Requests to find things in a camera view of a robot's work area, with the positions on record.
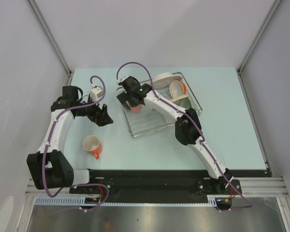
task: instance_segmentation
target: orange mug handle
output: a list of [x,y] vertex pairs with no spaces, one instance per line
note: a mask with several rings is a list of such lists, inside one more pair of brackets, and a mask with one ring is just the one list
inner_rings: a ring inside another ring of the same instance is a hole
[[99,158],[99,154],[96,151],[93,151],[93,155],[95,156],[96,159]]

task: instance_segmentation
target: light blue tabletop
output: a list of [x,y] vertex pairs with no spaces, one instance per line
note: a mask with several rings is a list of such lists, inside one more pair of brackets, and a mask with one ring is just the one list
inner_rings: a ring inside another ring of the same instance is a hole
[[[265,169],[256,134],[234,68],[150,68],[152,77],[165,72],[182,72],[203,112],[200,116],[207,143],[229,169]],[[106,84],[107,104],[114,123],[98,127],[87,117],[77,117],[65,144],[64,155],[73,168],[104,170],[202,170],[204,165],[190,148],[175,138],[174,128],[133,139],[127,130],[116,98],[117,69],[76,69],[72,85],[87,95],[89,79],[100,76]],[[141,68],[124,68],[119,77],[132,75],[147,80]],[[94,134],[103,145],[96,160],[82,148],[82,140]]]

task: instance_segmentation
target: wire dish rack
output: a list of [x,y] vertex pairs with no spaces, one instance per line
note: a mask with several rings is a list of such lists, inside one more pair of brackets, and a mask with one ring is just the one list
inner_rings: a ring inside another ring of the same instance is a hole
[[[195,104],[195,111],[197,115],[200,116],[203,109],[195,97],[192,89],[190,88],[187,80],[181,72],[174,72],[174,75],[181,75],[182,81],[186,84],[187,93],[189,95],[189,99],[192,100]],[[140,82],[150,84],[150,80]],[[119,87],[117,89],[117,94],[120,94],[123,91],[123,87]],[[166,99],[172,99],[172,93],[169,92],[169,87],[167,83],[161,85],[160,87],[156,87],[156,91],[159,92]],[[121,106],[122,112],[124,114],[124,118],[128,127],[129,133],[133,138],[138,138],[144,135],[149,135],[156,133],[158,131],[163,131],[165,129],[171,128],[174,126],[172,121],[167,117],[163,116],[158,111],[150,108],[149,106],[142,105],[142,109],[138,113],[133,113],[132,111],[127,111],[123,106]]]

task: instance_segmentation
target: wall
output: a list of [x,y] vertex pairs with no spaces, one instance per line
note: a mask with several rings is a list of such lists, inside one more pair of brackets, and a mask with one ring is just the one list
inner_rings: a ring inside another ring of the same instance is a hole
[[0,205],[10,195],[12,231],[50,106],[67,76],[24,0],[0,0]]
[[284,1],[243,73],[265,150],[290,194],[290,1]]
[[238,67],[274,0],[36,0],[72,69]]

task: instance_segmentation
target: shiny floor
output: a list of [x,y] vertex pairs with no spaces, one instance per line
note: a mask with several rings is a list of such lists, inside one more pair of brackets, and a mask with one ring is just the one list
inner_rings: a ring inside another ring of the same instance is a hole
[[[92,212],[35,206],[28,232],[284,232],[276,198],[254,198],[254,207],[227,213],[205,207],[103,206]],[[236,199],[234,206],[244,204]]]

